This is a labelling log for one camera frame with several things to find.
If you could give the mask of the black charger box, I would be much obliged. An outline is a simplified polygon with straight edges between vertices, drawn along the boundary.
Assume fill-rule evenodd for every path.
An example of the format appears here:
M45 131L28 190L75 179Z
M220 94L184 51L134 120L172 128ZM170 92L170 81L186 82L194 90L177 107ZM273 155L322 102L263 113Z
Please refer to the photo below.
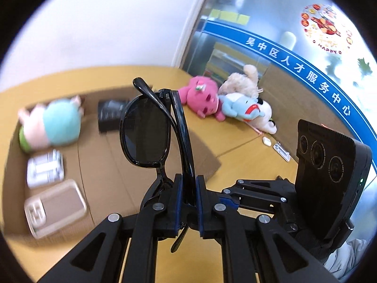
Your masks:
M100 100L97 106L99 133L119 130L121 117L130 100Z

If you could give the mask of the white clear phone case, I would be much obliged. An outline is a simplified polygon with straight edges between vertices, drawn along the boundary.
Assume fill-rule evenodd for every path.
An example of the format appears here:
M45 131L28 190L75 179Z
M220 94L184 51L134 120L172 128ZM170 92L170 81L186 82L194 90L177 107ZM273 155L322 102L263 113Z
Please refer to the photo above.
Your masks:
M35 239L54 234L78 221L87 210L81 190L72 179L58 183L24 203L25 218Z

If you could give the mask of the person's grey sleeve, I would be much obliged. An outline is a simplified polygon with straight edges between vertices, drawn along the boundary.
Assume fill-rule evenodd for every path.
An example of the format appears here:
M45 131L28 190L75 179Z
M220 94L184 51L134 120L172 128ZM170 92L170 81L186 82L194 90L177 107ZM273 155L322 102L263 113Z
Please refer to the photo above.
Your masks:
M353 239L346 241L331 253L323 266L339 282L346 282L361 262L369 247L367 240Z

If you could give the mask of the small white pebble object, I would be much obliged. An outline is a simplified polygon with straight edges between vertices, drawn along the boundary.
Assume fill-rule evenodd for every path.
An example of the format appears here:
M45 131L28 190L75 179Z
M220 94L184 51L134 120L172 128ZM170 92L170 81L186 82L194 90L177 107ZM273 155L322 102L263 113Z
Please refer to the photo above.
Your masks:
M263 137L262 141L263 141L264 145L266 145L268 147L272 146L272 142L271 142L271 140L268 137Z

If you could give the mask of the white dog plush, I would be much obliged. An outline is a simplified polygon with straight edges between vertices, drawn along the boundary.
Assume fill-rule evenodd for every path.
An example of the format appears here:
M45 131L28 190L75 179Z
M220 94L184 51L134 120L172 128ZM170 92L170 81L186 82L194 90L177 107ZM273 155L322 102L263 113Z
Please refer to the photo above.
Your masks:
M277 127L275 122L272 120L272 108L265 100L258 98L257 105L259 110L263 112L264 116L258 116L252 120L249 124L255 129L269 134L276 134Z

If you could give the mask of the blue elephant plush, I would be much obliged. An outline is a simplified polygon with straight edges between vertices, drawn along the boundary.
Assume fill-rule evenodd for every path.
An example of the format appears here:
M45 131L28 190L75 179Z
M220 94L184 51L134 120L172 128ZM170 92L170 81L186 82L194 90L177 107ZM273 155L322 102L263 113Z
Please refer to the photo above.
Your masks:
M250 98L237 92L219 95L218 98L222 103L221 111L227 117L249 122L265 116L258 106L257 98Z

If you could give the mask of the pink strawberry bear plush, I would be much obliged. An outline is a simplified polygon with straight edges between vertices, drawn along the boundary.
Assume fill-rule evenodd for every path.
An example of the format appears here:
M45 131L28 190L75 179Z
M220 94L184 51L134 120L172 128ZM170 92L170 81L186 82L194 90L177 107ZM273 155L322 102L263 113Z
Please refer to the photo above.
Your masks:
M218 98L218 85L209 77L195 76L178 90L180 101L202 119L214 116L219 122L225 120L222 102Z

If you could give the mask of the black sunglasses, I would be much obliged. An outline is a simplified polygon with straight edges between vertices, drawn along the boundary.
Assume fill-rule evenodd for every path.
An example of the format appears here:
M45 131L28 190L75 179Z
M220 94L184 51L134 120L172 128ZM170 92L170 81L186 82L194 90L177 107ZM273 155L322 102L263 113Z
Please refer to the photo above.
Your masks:
M182 202L195 206L196 175L189 131L178 93L170 89L152 91L144 79L137 77L133 85L141 94L132 100L121 117L119 139L127 160L139 167L156 169L156 180L141 202L147 202L173 187L165 172L171 145L171 132L176 134L180 151L183 185Z

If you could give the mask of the white folding phone stand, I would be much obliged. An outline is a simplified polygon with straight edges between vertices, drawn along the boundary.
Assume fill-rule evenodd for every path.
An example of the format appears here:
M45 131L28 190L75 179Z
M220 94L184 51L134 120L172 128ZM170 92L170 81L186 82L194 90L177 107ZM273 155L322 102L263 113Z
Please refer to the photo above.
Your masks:
M63 155L58 150L28 160L26 183L30 189L44 187L65 178Z

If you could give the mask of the shallow cardboard box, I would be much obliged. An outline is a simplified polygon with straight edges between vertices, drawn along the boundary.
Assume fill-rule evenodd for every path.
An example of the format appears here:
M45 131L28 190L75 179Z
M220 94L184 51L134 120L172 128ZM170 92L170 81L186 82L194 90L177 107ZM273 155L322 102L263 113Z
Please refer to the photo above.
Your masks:
M3 232L5 236L39 246L88 234L110 213L127 216L139 211L141 201L156 178L153 169L133 166L123 155L119 133L100 134L97 107L100 100L132 100L138 92L130 86L82 95L84 120L78 141L60 150L69 179L83 194L88 211L83 218L42 239L35 239L24 213L27 198L39 194L26 185L29 155L19 146L19 128L10 142L3 178Z

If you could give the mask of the beige teddy plush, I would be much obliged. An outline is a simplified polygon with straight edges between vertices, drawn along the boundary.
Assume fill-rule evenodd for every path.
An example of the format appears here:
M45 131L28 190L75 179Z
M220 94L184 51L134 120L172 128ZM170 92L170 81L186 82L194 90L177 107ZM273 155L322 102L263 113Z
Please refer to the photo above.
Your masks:
M230 93L241 93L250 98L258 98L263 92L258 86L259 77L258 70L254 65L245 65L243 74L232 73L227 80L219 87L219 95L227 95Z

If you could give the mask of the small white clip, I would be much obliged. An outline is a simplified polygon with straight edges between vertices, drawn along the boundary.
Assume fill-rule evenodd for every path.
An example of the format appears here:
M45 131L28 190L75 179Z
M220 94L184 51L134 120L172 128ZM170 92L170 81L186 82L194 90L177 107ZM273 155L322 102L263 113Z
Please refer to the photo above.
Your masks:
M273 149L286 161L289 162L291 160L290 153L283 148L280 142L276 142L273 146Z

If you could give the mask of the yellow sticky notes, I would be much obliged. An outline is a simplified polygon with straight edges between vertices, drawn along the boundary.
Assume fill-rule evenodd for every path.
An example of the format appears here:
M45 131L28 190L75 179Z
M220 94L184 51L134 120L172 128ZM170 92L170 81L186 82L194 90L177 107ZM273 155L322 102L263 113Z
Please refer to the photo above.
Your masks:
M247 25L250 20L250 17L248 15L219 9L212 9L208 17L210 19L218 19L221 21L240 24L243 26Z

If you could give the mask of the pink teal pig plush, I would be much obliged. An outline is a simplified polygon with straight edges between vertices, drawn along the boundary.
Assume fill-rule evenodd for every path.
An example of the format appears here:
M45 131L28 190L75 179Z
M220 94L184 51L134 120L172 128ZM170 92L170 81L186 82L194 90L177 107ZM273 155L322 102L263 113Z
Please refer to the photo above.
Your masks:
M36 104L31 111L20 109L19 144L26 153L77 141L84 109L80 96L60 98L49 104Z

